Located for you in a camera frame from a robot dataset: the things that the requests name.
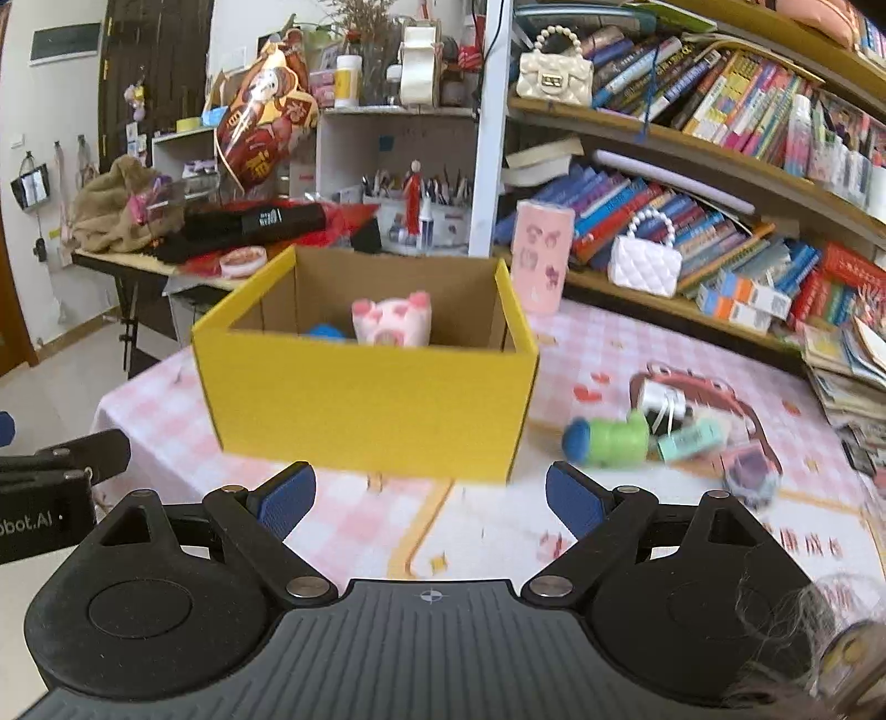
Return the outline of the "pink rectangular tin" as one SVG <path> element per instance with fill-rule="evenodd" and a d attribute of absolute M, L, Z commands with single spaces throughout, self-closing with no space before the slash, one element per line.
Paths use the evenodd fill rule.
<path fill-rule="evenodd" d="M 559 311 L 574 243 L 574 222 L 572 208 L 519 201 L 511 243 L 511 279 L 527 313 L 553 315 Z"/>

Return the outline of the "pink checkered tablecloth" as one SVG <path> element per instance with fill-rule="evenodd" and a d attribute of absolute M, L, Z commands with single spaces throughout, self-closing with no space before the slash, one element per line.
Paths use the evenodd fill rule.
<path fill-rule="evenodd" d="M 837 573 L 884 579 L 882 516 L 875 492 L 847 462 L 805 379 L 597 307 L 563 301 L 532 320 L 540 348 L 530 417 L 507 485 L 388 479 L 320 470 L 312 510 L 287 538 L 308 563 L 344 588 L 353 578 L 511 578 L 523 585 L 574 539 L 545 502 L 545 472 L 560 459 L 560 428 L 574 417 L 623 419 L 633 375 L 675 372 L 704 385 L 703 404 L 730 409 L 753 429 L 751 408 L 784 476 L 755 510 L 813 579 Z M 192 502 L 224 483 L 259 485 L 281 465 L 222 453 L 210 426 L 195 360 L 177 352 L 105 394 L 93 428 L 131 440 L 128 472 L 99 486 L 110 508 L 135 487 L 164 502 Z M 719 456 L 698 465 L 653 462 L 586 470 L 605 487 L 643 487 L 662 502 L 696 504 L 721 489 Z"/>

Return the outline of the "wooden bookshelf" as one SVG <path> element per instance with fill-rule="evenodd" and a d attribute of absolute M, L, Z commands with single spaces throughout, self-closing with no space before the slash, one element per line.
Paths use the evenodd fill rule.
<path fill-rule="evenodd" d="M 884 75 L 842 2 L 521 2 L 500 201 L 572 219 L 554 279 L 769 356 L 884 316 Z"/>

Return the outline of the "pink plush pig toy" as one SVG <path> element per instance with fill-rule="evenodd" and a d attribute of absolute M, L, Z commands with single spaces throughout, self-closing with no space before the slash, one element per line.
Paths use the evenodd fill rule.
<path fill-rule="evenodd" d="M 426 347 L 430 343 L 432 306 L 428 292 L 407 299 L 355 300 L 352 320 L 357 342 L 373 347 Z"/>

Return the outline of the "purple grey toy car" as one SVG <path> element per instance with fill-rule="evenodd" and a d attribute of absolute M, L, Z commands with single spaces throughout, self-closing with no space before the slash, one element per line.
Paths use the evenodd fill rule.
<path fill-rule="evenodd" d="M 748 508 L 766 507 L 774 501 L 781 471 L 760 441 L 728 447 L 721 453 L 721 466 L 725 490 Z"/>

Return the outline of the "white quilted mini handbag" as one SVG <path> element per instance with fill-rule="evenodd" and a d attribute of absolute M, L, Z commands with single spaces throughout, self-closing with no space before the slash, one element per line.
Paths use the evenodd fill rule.
<path fill-rule="evenodd" d="M 647 219 L 658 219 L 664 224 L 662 243 L 638 237 L 637 231 Z M 612 242 L 608 280 L 620 288 L 672 299 L 683 263 L 682 254 L 674 247 L 675 239 L 673 222 L 658 208 L 644 208 L 635 213 L 628 229 Z"/>

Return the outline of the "teal rectangular case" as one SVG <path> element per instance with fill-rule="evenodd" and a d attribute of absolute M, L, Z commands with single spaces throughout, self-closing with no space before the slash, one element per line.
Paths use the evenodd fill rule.
<path fill-rule="evenodd" d="M 662 462 L 674 464 L 719 449 L 724 443 L 721 426 L 716 421 L 703 419 L 661 436 L 656 447 Z"/>

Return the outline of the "row of books upper shelf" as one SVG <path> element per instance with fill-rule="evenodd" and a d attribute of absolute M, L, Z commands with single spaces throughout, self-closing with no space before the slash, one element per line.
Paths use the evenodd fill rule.
<path fill-rule="evenodd" d="M 794 64 L 722 34 L 604 27 L 583 40 L 593 106 L 774 165 L 884 218 L 884 124 Z"/>

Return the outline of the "row of books shelf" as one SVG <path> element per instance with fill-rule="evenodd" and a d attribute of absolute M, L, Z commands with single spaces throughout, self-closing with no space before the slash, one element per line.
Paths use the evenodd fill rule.
<path fill-rule="evenodd" d="M 722 34 L 604 27 L 583 40 L 593 106 L 774 165 L 884 218 L 884 124 L 794 64 Z"/>
<path fill-rule="evenodd" d="M 782 336 L 805 324 L 831 330 L 856 315 L 882 324 L 884 271 L 865 256 L 835 241 L 816 244 L 749 225 L 685 178 L 632 174 L 628 167 L 620 156 L 599 167 L 563 157 L 557 177 L 524 195 L 574 210 L 568 284 L 685 307 L 753 335 Z M 658 208 L 676 229 L 683 263 L 672 299 L 620 288 L 607 277 L 612 242 L 644 208 Z M 664 224 L 647 219 L 637 235 L 662 243 Z"/>

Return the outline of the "round pink white tin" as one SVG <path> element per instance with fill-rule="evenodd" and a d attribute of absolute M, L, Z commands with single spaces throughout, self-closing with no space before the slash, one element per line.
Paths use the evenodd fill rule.
<path fill-rule="evenodd" d="M 263 246 L 246 246 L 226 252 L 219 258 L 221 275 L 230 279 L 251 277 L 267 264 L 267 250 Z"/>

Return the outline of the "row of books lower shelf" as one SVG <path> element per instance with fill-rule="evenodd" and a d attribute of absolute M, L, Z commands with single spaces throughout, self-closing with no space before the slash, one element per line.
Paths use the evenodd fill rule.
<path fill-rule="evenodd" d="M 782 336 L 805 324 L 831 330 L 856 315 L 882 324 L 884 271 L 865 256 L 835 241 L 816 244 L 749 225 L 685 178 L 632 174 L 628 167 L 620 156 L 599 167 L 563 157 L 557 177 L 524 195 L 574 210 L 568 284 L 685 307 L 753 335 Z M 607 277 L 612 242 L 644 208 L 658 208 L 676 229 L 683 263 L 672 299 L 620 288 Z M 647 219 L 637 235 L 662 243 L 664 224 Z"/>

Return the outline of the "black long box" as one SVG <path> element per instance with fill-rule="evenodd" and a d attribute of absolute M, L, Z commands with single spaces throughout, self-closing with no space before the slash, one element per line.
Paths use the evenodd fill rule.
<path fill-rule="evenodd" d="M 213 252 L 270 246 L 325 229 L 326 214 L 317 203 L 230 205 L 186 214 L 183 225 L 156 240 L 147 253 L 161 263 L 180 265 Z"/>

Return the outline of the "green blue toy bottle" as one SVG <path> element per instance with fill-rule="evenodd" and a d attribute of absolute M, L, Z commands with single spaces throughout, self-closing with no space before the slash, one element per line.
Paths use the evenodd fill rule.
<path fill-rule="evenodd" d="M 633 409 L 625 420 L 575 419 L 563 430 L 563 455 L 576 466 L 626 468 L 643 464 L 649 453 L 646 417 Z"/>

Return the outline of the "black side table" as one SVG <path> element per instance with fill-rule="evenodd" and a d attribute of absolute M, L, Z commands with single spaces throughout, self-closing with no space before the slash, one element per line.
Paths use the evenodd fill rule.
<path fill-rule="evenodd" d="M 76 250 L 74 264 L 114 280 L 129 379 L 188 347 L 194 324 L 240 285 L 236 279 L 192 275 L 150 255 Z"/>

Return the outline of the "yellow cardboard box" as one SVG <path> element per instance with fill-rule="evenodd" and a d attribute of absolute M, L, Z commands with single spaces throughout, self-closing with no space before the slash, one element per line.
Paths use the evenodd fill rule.
<path fill-rule="evenodd" d="M 430 340 L 367 345 L 354 309 L 430 297 Z M 285 250 L 192 329 L 221 449 L 399 479 L 504 483 L 539 349 L 497 258 Z"/>

